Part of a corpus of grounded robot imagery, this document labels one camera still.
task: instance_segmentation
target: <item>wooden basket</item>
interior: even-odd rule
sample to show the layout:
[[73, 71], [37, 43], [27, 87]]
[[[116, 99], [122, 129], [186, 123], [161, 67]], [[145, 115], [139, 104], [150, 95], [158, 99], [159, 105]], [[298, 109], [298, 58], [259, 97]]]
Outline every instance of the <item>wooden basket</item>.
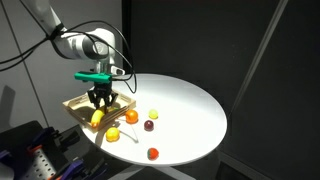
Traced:
[[106, 113], [98, 127], [93, 128], [91, 126], [91, 117], [96, 110], [93, 103], [90, 102], [87, 94], [73, 98], [71, 100], [63, 102], [63, 105], [67, 112], [69, 112], [77, 121], [91, 130], [100, 130], [105, 127], [109, 122], [123, 116], [126, 111], [136, 107], [136, 101], [118, 91], [113, 90], [114, 93], [118, 94], [116, 101], [113, 103], [112, 107], [117, 108], [117, 110]]

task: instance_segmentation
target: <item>lemon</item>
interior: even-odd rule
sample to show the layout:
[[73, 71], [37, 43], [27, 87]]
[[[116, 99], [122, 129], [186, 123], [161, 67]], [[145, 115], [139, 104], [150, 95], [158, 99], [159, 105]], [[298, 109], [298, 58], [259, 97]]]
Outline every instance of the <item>lemon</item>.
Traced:
[[106, 132], [106, 138], [109, 142], [117, 141], [120, 137], [120, 131], [116, 127], [111, 127]]

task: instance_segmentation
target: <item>gray wall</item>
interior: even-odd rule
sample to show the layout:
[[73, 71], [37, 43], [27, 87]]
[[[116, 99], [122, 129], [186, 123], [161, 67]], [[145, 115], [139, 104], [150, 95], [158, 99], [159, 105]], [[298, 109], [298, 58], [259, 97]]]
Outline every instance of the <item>gray wall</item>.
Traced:
[[[1, 61], [18, 55], [18, 48], [23, 52], [44, 38], [44, 33], [20, 1], [2, 2], [13, 32], [1, 7]], [[51, 5], [67, 28], [84, 21], [105, 20], [122, 29], [122, 7], [119, 0], [55, 0], [51, 1]], [[105, 25], [91, 24], [79, 30], [91, 31], [98, 27], [110, 29]], [[116, 48], [121, 51], [120, 37], [116, 36], [116, 40]], [[42, 126], [46, 127], [48, 124], [60, 131], [76, 125], [76, 121], [64, 111], [62, 102], [82, 95], [92, 87], [91, 83], [82, 83], [73, 78], [75, 72], [88, 71], [92, 67], [92, 62], [61, 58], [52, 45], [46, 42], [25, 61], [25, 65], [20, 64], [11, 70], [0, 72], [0, 132], [31, 120], [38, 120]]]

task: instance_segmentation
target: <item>white tabletop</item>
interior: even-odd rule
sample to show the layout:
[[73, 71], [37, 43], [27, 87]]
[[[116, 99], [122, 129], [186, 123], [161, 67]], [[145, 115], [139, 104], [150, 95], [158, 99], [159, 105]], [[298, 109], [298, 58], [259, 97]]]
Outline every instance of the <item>white tabletop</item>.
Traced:
[[[106, 128], [93, 133], [82, 127], [85, 135], [113, 157], [144, 166], [175, 166], [198, 160], [214, 150], [222, 141], [227, 120], [220, 104], [203, 89], [180, 79], [137, 74], [138, 89], [132, 94], [124, 82], [113, 82], [113, 89], [135, 99], [139, 121], [130, 125], [121, 117], [116, 120], [120, 133], [117, 142], [105, 139]], [[133, 78], [129, 81], [133, 87]], [[154, 130], [144, 130], [150, 120], [148, 112], [156, 109], [159, 117]], [[159, 151], [149, 160], [147, 151]]]

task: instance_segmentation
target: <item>black cable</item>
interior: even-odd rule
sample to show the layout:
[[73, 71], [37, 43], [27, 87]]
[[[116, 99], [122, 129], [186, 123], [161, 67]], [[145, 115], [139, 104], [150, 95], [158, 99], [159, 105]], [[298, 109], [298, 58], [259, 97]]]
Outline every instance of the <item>black cable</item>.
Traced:
[[21, 53], [20, 55], [18, 56], [15, 56], [13, 58], [10, 58], [10, 59], [7, 59], [7, 60], [4, 60], [4, 61], [0, 61], [0, 64], [5, 64], [5, 63], [8, 63], [8, 62], [11, 62], [11, 61], [14, 61], [20, 57], [23, 58], [23, 56], [27, 53], [29, 53], [30, 51], [34, 51], [38, 46], [40, 46], [41, 44], [43, 44], [44, 42], [46, 42], [47, 40], [49, 40], [48, 38], [44, 38], [43, 40], [41, 40], [40, 42], [38, 42], [37, 44], [33, 45], [31, 48], [27, 49], [26, 51], [24, 51], [23, 53]]
[[[88, 34], [88, 33], [85, 33], [85, 32], [80, 32], [80, 31], [73, 31], [74, 29], [80, 27], [80, 26], [83, 26], [83, 25], [86, 25], [86, 24], [90, 24], [90, 23], [103, 23], [103, 24], [107, 24], [108, 26], [110, 26], [111, 28], [113, 28], [115, 31], [118, 32], [118, 34], [122, 37], [122, 40], [124, 42], [124, 44], [126, 45], [126, 48], [128, 50], [128, 54], [129, 54], [129, 59], [132, 61], [132, 63], [129, 62], [129, 60], [124, 57], [122, 55], [122, 53], [120, 53], [117, 49], [115, 49], [114, 47], [112, 47], [110, 44], [108, 44], [106, 41], [104, 41], [103, 39], [101, 39], [100, 37], [96, 36], [96, 35], [92, 35], [92, 34]], [[102, 20], [94, 20], [94, 21], [87, 21], [87, 22], [84, 22], [84, 23], [81, 23], [81, 24], [78, 24], [70, 29], [68, 29], [67, 31], [63, 32], [63, 33], [66, 33], [66, 32], [76, 32], [76, 33], [80, 33], [80, 34], [84, 34], [86, 35], [94, 44], [94, 48], [97, 51], [97, 47], [96, 47], [96, 44], [94, 43], [94, 40], [92, 37], [98, 39], [99, 41], [102, 41], [105, 45], [107, 45], [108, 47], [110, 47], [111, 49], [113, 49], [117, 54], [119, 54], [125, 61], [126, 63], [129, 65], [130, 69], [131, 69], [131, 73], [130, 73], [130, 76], [127, 78], [127, 79], [118, 79], [118, 78], [113, 78], [112, 80], [113, 81], [124, 81], [128, 88], [130, 89], [130, 91], [132, 93], [135, 93], [136, 90], [137, 90], [137, 79], [136, 79], [136, 74], [135, 74], [135, 71], [134, 71], [134, 68], [133, 68], [133, 60], [132, 60], [132, 52], [130, 50], [130, 47], [128, 45], [128, 42], [127, 40], [125, 39], [125, 37], [123, 36], [123, 34], [121, 33], [120, 30], [118, 30], [116, 27], [114, 27], [113, 25], [111, 25], [110, 23], [106, 22], [106, 21], [102, 21]], [[22, 59], [16, 63], [14, 63], [13, 65], [9, 66], [9, 67], [6, 67], [6, 68], [3, 68], [3, 69], [0, 69], [0, 72], [2, 71], [6, 71], [8, 69], [11, 69], [15, 66], [17, 66], [18, 64], [20, 64], [21, 62], [25, 61], [33, 52], [34, 50], [40, 46], [42, 43], [44, 43], [45, 41], [49, 40], [49, 37], [46, 37], [44, 38], [43, 40], [41, 40], [40, 42], [38, 42], [37, 44], [35, 44], [34, 46], [30, 47], [28, 50], [24, 51], [23, 53], [21, 53], [20, 55], [18, 56], [15, 56], [13, 58], [10, 58], [10, 59], [7, 59], [7, 60], [4, 60], [4, 61], [1, 61], [0, 64], [5, 64], [5, 63], [9, 63], [11, 61], [14, 61], [20, 57], [22, 57]], [[135, 89], [132, 90], [131, 87], [129, 86], [129, 84], [126, 82], [128, 80], [130, 80], [132, 78], [132, 76], [134, 76], [134, 84], [135, 84]]]
[[14, 64], [12, 64], [11, 66], [9, 66], [9, 67], [6, 67], [6, 68], [3, 68], [3, 69], [0, 69], [0, 72], [2, 72], [2, 71], [6, 71], [6, 70], [8, 70], [8, 69], [11, 69], [11, 68], [13, 68], [13, 67], [15, 67], [15, 66], [17, 66], [17, 65], [19, 65], [20, 63], [22, 63], [25, 59], [27, 59], [31, 54], [33, 53], [33, 50], [31, 50], [30, 52], [29, 52], [29, 54], [27, 54], [25, 57], [23, 57], [20, 61], [18, 61], [18, 62], [16, 62], [16, 63], [14, 63]]

